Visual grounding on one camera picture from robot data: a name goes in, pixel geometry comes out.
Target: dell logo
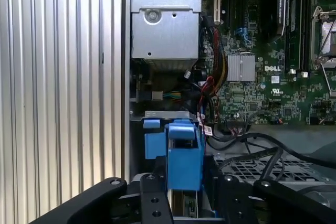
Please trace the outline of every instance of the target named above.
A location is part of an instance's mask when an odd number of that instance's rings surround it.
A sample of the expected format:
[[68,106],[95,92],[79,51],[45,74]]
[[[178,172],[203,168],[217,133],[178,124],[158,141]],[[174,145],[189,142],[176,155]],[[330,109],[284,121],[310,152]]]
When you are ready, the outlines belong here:
[[274,71],[274,72],[280,72],[280,66],[265,66],[265,71]]

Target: vent grille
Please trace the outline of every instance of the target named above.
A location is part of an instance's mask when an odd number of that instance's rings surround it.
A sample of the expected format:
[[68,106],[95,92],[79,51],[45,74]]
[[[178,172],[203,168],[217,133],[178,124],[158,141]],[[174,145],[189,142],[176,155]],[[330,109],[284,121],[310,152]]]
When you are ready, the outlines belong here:
[[[280,181],[286,182],[319,182],[323,181],[313,170],[310,168],[310,163],[303,161],[284,161],[285,172]],[[235,162],[231,163],[222,169],[223,173],[231,173],[240,177],[245,181],[255,181],[261,176],[267,161],[254,161],[254,162]],[[282,163],[277,162],[272,170],[271,178],[275,179],[281,172]]]

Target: blue plastic latch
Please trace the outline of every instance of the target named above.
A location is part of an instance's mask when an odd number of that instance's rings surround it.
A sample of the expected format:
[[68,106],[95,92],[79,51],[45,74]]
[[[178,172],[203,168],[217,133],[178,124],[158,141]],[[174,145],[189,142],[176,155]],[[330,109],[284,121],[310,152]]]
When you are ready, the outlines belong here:
[[171,123],[168,138],[175,140],[194,140],[195,126],[192,123]]
[[159,129],[161,126],[160,119],[146,119],[143,120],[144,129]]
[[190,121],[174,121],[167,130],[169,141],[172,142],[167,157],[168,189],[199,191],[204,151],[198,128]]
[[164,132],[145,134],[146,159],[156,159],[157,156],[165,156],[166,150],[166,136]]

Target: ram slot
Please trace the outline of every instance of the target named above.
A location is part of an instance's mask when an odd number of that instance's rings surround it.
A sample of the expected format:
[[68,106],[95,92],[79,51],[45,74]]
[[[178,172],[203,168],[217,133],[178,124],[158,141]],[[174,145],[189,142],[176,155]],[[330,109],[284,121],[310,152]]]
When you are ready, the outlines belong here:
[[302,30],[302,0],[290,0],[289,12],[289,39],[288,58],[286,69],[290,74],[296,74],[300,70],[301,63],[301,30]]
[[302,0],[301,74],[308,77],[310,59],[311,0]]

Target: screw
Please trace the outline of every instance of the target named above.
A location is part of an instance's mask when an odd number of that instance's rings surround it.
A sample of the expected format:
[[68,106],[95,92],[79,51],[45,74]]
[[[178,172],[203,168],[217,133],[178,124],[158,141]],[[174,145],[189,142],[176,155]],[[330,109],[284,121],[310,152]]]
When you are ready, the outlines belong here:
[[261,185],[262,185],[262,186],[265,186],[265,187],[269,187],[269,186],[271,186],[271,184],[268,183],[267,181],[262,181],[262,182],[261,182]]
[[118,185],[120,184],[120,180],[115,179],[114,181],[111,182],[111,185]]
[[146,179],[153,180],[153,179],[155,179],[155,176],[153,176],[152,174],[150,174],[150,175],[148,175],[148,176],[146,177]]
[[150,20],[156,20],[157,13],[156,12],[150,12],[148,16],[149,16]]
[[226,181],[232,181],[232,176],[230,176],[230,175],[225,175],[224,176],[224,179],[226,180]]

